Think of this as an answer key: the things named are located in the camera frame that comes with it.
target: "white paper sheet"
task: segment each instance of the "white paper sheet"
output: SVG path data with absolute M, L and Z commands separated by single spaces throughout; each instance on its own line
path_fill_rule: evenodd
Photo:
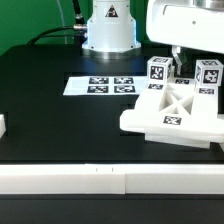
M 146 76 L 70 77 L 63 95 L 139 95 L 147 81 Z

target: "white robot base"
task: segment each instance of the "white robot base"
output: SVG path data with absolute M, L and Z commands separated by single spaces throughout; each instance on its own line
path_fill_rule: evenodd
M 93 14 L 87 22 L 84 55 L 119 59 L 141 53 L 136 40 L 136 21 L 130 14 L 130 0 L 95 0 Z

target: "white block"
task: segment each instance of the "white block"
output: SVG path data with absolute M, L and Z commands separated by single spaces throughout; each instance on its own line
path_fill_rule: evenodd
M 206 88 L 198 86 L 195 89 L 191 116 L 194 120 L 207 122 L 216 119 L 218 113 L 218 87 Z
M 6 128 L 5 128 L 4 115 L 0 114 L 0 138 L 5 133 L 5 131 L 6 131 Z
M 149 84 L 148 88 L 143 90 L 138 97 L 135 109 L 144 111 L 144 113 L 158 112 L 161 109 L 161 102 L 165 98 L 165 90 L 166 85 Z
M 218 60 L 197 60 L 195 80 L 200 86 L 220 86 L 223 64 Z
M 86 194 L 125 194 L 125 174 L 108 165 L 87 165 Z
M 166 83 L 172 74 L 173 58 L 152 57 L 148 61 L 147 75 L 150 83 Z
M 175 144 L 175 145 L 184 145 L 190 147 L 197 147 L 197 148 L 205 148 L 209 149 L 210 142 L 200 141 L 195 139 L 186 139 L 186 138 L 178 138 L 175 136 L 167 136 L 167 135 L 156 135 L 152 133 L 145 134 L 146 141 L 154 141 L 160 143 L 168 143 L 168 144 Z

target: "white box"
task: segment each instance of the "white box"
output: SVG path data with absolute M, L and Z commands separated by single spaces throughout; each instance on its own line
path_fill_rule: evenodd
M 150 83 L 166 83 L 172 73 L 173 58 L 152 57 L 148 61 L 148 78 Z
M 196 84 L 200 86 L 221 86 L 223 64 L 218 60 L 197 60 Z

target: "white holder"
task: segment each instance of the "white holder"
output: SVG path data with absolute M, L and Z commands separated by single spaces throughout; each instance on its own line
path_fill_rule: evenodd
M 145 133 L 148 141 L 199 148 L 209 148 L 210 142 L 216 142 L 223 149 L 224 116 L 217 114 L 219 83 L 196 83 L 173 76 L 166 82 L 150 80 L 135 108 L 121 115 L 120 128 Z

